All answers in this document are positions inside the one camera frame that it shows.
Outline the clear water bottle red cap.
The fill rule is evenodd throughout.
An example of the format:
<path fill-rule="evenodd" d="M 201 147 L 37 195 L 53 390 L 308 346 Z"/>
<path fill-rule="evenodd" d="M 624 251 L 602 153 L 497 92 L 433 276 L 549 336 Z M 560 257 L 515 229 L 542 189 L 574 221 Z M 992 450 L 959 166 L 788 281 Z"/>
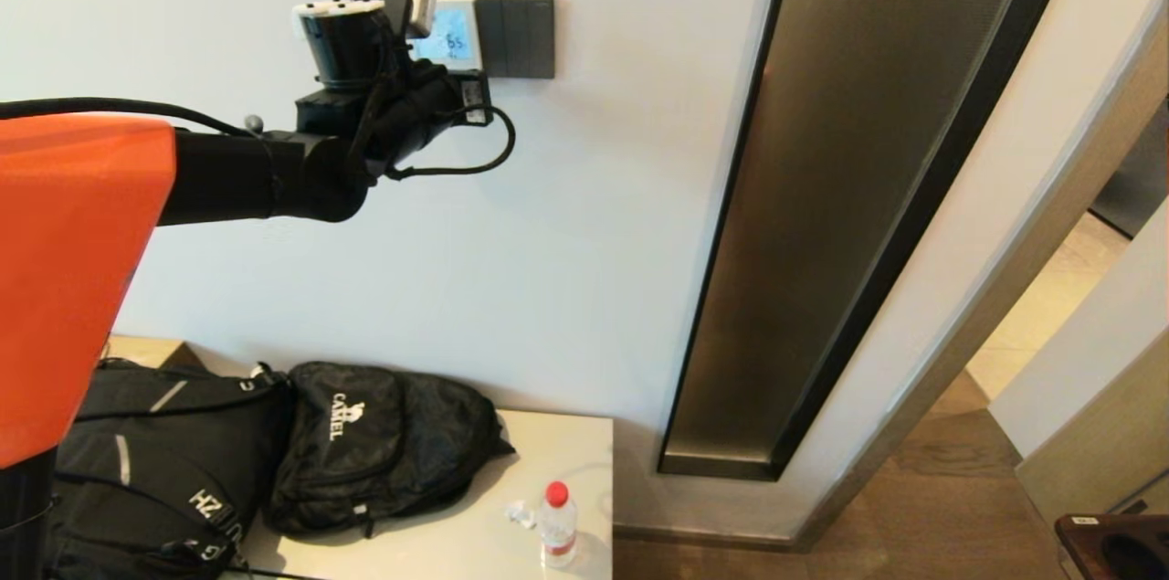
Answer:
<path fill-rule="evenodd" d="M 537 511 L 537 529 L 542 546 L 542 566 L 568 566 L 577 550 L 579 510 L 563 481 L 551 481 L 544 489 Z"/>

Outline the black Camel logo backpack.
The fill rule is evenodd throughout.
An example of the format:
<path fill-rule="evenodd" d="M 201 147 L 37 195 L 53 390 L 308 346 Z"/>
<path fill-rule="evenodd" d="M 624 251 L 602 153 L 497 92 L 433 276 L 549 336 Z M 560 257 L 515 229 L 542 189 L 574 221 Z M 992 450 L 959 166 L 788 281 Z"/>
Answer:
<path fill-rule="evenodd" d="M 514 453 L 479 391 L 434 374 L 310 361 L 290 372 L 295 417 L 263 516 L 297 539 L 447 509 Z"/>

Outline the grey-brown door frame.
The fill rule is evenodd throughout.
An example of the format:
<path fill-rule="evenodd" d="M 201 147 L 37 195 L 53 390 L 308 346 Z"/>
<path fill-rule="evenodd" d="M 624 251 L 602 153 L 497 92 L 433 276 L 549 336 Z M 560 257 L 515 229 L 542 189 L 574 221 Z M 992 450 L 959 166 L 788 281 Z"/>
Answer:
<path fill-rule="evenodd" d="M 1102 101 L 1090 113 L 1084 134 L 1044 184 L 1035 210 L 1007 240 L 1007 250 L 976 283 L 976 290 L 922 370 L 911 377 L 874 433 L 848 463 L 826 497 L 812 509 L 789 552 L 807 554 L 826 534 L 848 505 L 873 479 L 895 447 L 922 421 L 964 365 L 977 353 L 1016 301 L 1026 294 L 1049 257 L 1090 208 L 1141 134 L 1151 112 L 1169 96 L 1169 4 L 1153 0 L 1153 11 L 1136 46 L 1119 65 Z"/>

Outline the dark grey cabinet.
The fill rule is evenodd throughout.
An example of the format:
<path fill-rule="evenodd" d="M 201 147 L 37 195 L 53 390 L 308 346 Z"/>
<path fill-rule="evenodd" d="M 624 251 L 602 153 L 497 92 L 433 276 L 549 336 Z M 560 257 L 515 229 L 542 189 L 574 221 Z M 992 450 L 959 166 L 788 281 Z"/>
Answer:
<path fill-rule="evenodd" d="M 1090 213 L 1127 239 L 1169 196 L 1169 97 L 1153 111 L 1132 149 L 1090 205 Z"/>

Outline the grey wall light switch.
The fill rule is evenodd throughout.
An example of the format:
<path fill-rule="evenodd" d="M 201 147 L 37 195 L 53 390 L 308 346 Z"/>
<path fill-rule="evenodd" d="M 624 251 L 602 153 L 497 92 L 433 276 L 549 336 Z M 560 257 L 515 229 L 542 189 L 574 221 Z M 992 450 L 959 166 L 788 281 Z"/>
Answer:
<path fill-rule="evenodd" d="M 556 0 L 473 0 L 480 63 L 492 78 L 556 76 Z"/>

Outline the white wall thermostat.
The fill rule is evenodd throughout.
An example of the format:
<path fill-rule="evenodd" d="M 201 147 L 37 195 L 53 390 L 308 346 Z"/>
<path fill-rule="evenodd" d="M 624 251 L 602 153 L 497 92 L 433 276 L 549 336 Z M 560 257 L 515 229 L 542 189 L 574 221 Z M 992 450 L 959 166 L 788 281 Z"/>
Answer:
<path fill-rule="evenodd" d="M 413 40 L 411 57 L 452 71 L 484 69 L 473 0 L 437 0 L 430 34 Z"/>

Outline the beige door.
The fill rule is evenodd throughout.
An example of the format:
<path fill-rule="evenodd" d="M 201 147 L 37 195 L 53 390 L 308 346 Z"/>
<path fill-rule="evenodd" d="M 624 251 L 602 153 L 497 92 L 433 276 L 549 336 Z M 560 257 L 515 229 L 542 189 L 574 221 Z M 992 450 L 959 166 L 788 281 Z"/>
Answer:
<path fill-rule="evenodd" d="M 1169 481 L 1169 214 L 1143 230 L 994 398 L 1044 522 L 1114 513 Z"/>

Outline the large black backpack grey stripes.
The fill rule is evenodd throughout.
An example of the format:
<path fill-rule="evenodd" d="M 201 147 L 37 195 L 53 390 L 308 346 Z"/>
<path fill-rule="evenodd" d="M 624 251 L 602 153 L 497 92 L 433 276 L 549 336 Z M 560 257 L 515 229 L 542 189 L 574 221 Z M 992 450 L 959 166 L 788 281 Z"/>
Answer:
<path fill-rule="evenodd" d="M 295 415 L 284 373 L 99 364 L 58 446 L 43 580 L 220 580 Z"/>

